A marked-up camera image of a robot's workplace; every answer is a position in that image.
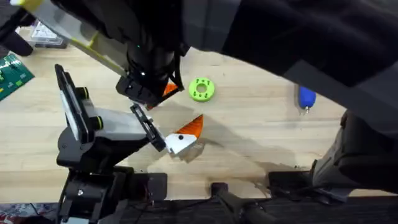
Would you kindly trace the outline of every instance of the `green circuit board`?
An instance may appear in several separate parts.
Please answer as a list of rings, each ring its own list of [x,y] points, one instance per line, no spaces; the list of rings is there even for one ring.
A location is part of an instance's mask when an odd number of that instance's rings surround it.
[[[0,101],[33,78],[33,74],[13,54],[0,60]]]

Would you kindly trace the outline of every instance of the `orange object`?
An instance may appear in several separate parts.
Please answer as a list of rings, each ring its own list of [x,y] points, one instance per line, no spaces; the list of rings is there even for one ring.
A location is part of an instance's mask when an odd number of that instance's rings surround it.
[[[176,84],[173,84],[173,83],[167,84],[166,89],[164,90],[163,95],[166,95],[166,94],[170,93],[171,91],[175,90],[176,88],[177,88],[177,85],[176,85]]]
[[[203,128],[203,115],[199,115],[193,121],[179,129],[176,134],[193,134],[199,138],[201,130]]]
[[[164,89],[163,96],[170,93],[171,91],[175,90],[176,88],[177,88],[176,84],[173,84],[173,83],[167,84],[166,88]],[[149,106],[149,105],[146,105],[145,107],[147,108],[147,110],[152,110],[154,108],[153,106]]]

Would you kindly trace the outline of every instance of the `green gear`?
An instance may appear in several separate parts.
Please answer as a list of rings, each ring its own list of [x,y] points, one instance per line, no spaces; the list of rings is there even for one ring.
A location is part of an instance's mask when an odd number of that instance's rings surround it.
[[[197,90],[198,86],[200,85],[206,86],[206,91],[203,93]],[[196,78],[191,82],[191,84],[189,84],[189,95],[192,97],[192,99],[199,102],[209,101],[214,95],[214,91],[214,83],[208,78]]]

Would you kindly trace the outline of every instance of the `black cable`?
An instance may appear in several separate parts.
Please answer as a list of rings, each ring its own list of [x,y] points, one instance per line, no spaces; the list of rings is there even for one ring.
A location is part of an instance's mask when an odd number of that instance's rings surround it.
[[[33,210],[35,210],[36,215],[41,216],[41,214],[38,213],[36,207],[33,205],[33,203],[29,203],[30,206],[32,206]]]
[[[139,222],[141,216],[145,213],[144,211],[146,211],[146,209],[147,209],[147,207],[148,207],[149,205],[150,205],[150,202],[147,203],[147,204],[145,205],[145,207],[142,209],[142,211],[141,211],[140,214],[138,215],[138,217],[137,217],[136,221],[134,222],[134,224],[138,224],[138,222]]]
[[[213,199],[214,199],[214,197],[211,197],[209,199],[201,200],[199,202],[193,202],[193,203],[191,203],[189,205],[185,205],[185,206],[182,206],[180,208],[173,209],[173,210],[170,210],[170,209],[166,208],[166,209],[151,211],[151,210],[146,210],[144,208],[143,209],[137,208],[134,205],[132,205],[131,207],[133,209],[139,211],[139,212],[142,212],[142,213],[156,213],[156,214],[158,214],[158,213],[170,213],[170,212],[180,212],[180,211],[188,209],[188,208],[196,207],[196,206],[199,206],[201,204],[208,203],[208,202],[212,201]]]
[[[50,209],[50,210],[48,210],[48,211],[46,211],[46,212],[43,212],[43,213],[39,213],[38,211],[37,211],[37,208],[34,206],[34,204],[33,203],[29,203],[29,205],[33,208],[33,210],[35,210],[35,213],[36,213],[36,215],[37,216],[44,216],[45,214],[48,214],[48,213],[50,213],[50,212],[52,212],[52,211],[55,211],[55,209],[53,208],[53,209]]]

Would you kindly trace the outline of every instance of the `wooden surface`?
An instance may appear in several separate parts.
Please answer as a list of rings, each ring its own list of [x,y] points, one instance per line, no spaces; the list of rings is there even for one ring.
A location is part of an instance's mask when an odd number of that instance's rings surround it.
[[[76,86],[87,86],[99,108],[129,112],[131,102],[116,93],[118,75],[74,47],[37,49],[22,61],[35,78],[0,102],[0,203],[55,202],[67,170],[55,162],[66,123],[54,64],[63,65]],[[150,115],[166,135],[204,114],[200,142],[181,157],[146,146],[122,162],[167,173],[170,199],[206,198],[215,181],[229,183],[238,196],[263,197],[268,172],[308,169],[323,155],[344,112],[318,96],[310,114],[300,115],[293,83],[218,54],[192,49],[182,60],[182,74],[186,87],[197,77],[213,80],[213,99],[197,103],[181,92]]]

